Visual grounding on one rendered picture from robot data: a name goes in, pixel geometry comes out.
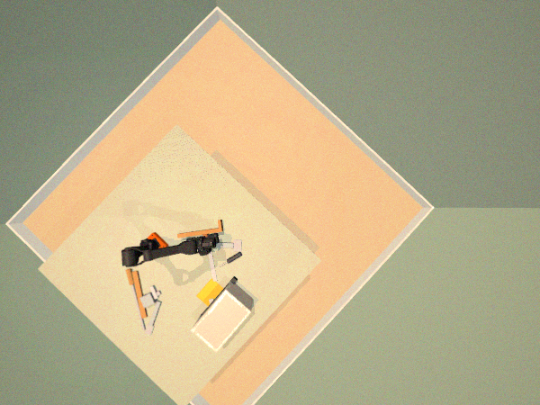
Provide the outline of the beige cabinet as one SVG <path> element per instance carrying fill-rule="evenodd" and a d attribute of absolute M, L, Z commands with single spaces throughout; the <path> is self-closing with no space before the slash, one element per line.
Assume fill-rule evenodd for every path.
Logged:
<path fill-rule="evenodd" d="M 211 279 L 197 294 L 208 307 L 191 331 L 215 352 L 252 310 L 254 299 L 235 284 L 237 280 L 234 276 L 223 289 Z M 212 298 L 213 301 L 209 304 L 209 299 Z"/>

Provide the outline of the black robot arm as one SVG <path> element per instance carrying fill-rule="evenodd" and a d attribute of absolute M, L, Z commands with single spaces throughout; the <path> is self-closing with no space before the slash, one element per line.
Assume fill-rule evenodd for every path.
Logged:
<path fill-rule="evenodd" d="M 212 252 L 211 248 L 216 248 L 216 238 L 202 239 L 195 237 L 189 238 L 179 245 L 159 247 L 160 244 L 155 238 L 145 238 L 141 240 L 138 247 L 126 247 L 121 251 L 122 266 L 136 267 L 156 258 L 168 257 L 176 254 L 194 255 L 199 253 L 201 257 L 206 256 Z M 143 256 L 143 261 L 139 263 L 141 256 Z"/>

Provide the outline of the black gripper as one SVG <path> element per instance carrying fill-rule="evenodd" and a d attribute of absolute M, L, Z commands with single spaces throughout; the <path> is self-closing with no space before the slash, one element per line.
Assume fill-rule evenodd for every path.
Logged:
<path fill-rule="evenodd" d="M 220 241 L 219 241 L 218 233 L 212 233 L 212 234 L 209 234 L 207 238 L 206 238 L 205 236 L 202 236 L 202 237 L 199 237 L 199 238 L 202 238 L 202 239 L 216 238 L 216 244 L 218 244 L 218 243 L 220 242 Z"/>

